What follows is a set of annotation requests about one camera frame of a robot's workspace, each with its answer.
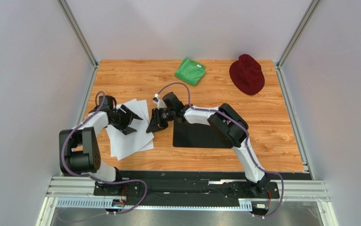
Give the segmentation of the black clipboard folder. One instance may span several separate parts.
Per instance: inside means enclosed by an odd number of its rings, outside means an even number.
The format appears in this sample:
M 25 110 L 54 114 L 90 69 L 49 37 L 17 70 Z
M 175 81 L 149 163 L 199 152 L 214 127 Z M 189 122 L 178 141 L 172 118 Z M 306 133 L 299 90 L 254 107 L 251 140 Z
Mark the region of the black clipboard folder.
M 177 121 L 173 124 L 172 145 L 184 148 L 231 148 L 220 140 L 211 126 L 182 124 Z

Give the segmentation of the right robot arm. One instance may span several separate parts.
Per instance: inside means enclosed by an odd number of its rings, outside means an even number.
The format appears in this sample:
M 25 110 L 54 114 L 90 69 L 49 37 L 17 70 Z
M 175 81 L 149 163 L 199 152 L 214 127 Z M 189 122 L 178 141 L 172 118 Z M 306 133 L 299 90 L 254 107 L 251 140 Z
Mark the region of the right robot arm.
M 254 195 L 265 193 L 270 180 L 260 170 L 260 164 L 246 134 L 248 125 L 229 104 L 214 108 L 202 108 L 183 104 L 170 92 L 161 99 L 153 97 L 157 105 L 147 133 L 166 129 L 174 122 L 173 146 L 193 148 L 230 148 L 241 163 L 245 177 Z

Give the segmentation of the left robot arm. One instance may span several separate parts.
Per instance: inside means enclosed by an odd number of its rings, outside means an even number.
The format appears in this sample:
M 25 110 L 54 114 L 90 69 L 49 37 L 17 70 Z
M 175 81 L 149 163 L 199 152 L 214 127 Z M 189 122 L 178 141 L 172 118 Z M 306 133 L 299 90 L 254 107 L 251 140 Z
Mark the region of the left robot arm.
M 72 129 L 59 133 L 59 164 L 64 175 L 91 178 L 99 184 L 119 185 L 123 179 L 116 167 L 105 164 L 100 155 L 97 135 L 113 126 L 124 135 L 136 132 L 130 124 L 142 118 L 125 105 L 117 106 L 113 96 L 103 91 L 95 97 L 95 107 L 87 118 Z

